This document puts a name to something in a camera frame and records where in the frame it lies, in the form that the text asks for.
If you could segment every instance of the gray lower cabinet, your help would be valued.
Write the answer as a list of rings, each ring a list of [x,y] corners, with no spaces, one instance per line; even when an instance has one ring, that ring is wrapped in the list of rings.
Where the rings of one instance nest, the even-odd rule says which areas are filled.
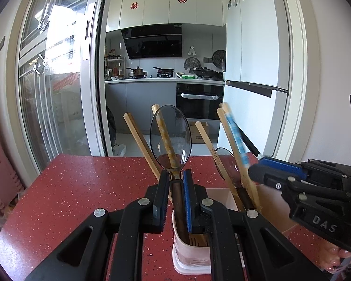
[[[176,105],[176,82],[127,82],[106,84],[106,102],[114,115],[117,133],[130,133],[123,118],[133,115],[143,134],[149,134],[152,105]]]

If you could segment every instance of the oven handle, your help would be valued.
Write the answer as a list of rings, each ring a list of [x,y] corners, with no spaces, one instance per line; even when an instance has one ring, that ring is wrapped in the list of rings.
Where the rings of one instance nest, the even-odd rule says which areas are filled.
[[[218,96],[208,96],[208,95],[194,95],[182,93],[181,96],[186,99],[204,99],[204,100],[217,100]]]

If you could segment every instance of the transparent spoon head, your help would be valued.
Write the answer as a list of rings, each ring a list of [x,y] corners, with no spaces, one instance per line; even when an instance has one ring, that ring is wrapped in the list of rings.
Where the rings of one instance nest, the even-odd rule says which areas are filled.
[[[241,184],[241,174],[239,172],[238,166],[235,163],[234,155],[225,148],[217,148],[216,153],[220,157],[221,163],[226,169],[227,174],[231,178],[235,187],[242,187]]]
[[[166,132],[169,135],[170,146],[175,153],[174,161],[170,160],[163,140]],[[171,105],[158,109],[151,123],[150,145],[161,167],[173,174],[178,174],[190,157],[191,144],[190,125],[181,110]]]

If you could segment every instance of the sliding glass door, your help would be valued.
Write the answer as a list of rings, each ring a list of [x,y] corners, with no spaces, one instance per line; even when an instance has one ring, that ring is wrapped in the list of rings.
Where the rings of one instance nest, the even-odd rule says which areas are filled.
[[[96,145],[99,127],[86,131],[86,123],[90,131],[96,123],[91,118],[91,90],[86,91],[93,89],[96,77],[90,70],[81,73],[81,67],[95,60],[90,46],[100,4],[31,2],[20,43],[18,85],[25,135],[40,172],[60,153],[104,155]]]

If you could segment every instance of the countertop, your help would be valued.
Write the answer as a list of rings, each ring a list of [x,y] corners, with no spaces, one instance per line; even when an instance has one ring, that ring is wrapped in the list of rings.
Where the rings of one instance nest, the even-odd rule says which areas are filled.
[[[225,187],[211,156],[194,156],[185,168],[194,182]],[[27,189],[0,233],[0,263],[14,281],[25,277],[96,208],[114,211],[144,196],[157,183],[144,158],[57,156]],[[302,227],[289,239],[313,262],[318,237]],[[162,234],[144,238],[143,281],[210,281],[173,268],[171,214]]]
[[[105,84],[112,83],[133,83],[133,82],[178,82],[178,83],[196,83],[204,85],[224,85],[225,81],[204,80],[204,79],[181,79],[181,78],[140,78],[140,79],[122,79],[108,80]]]

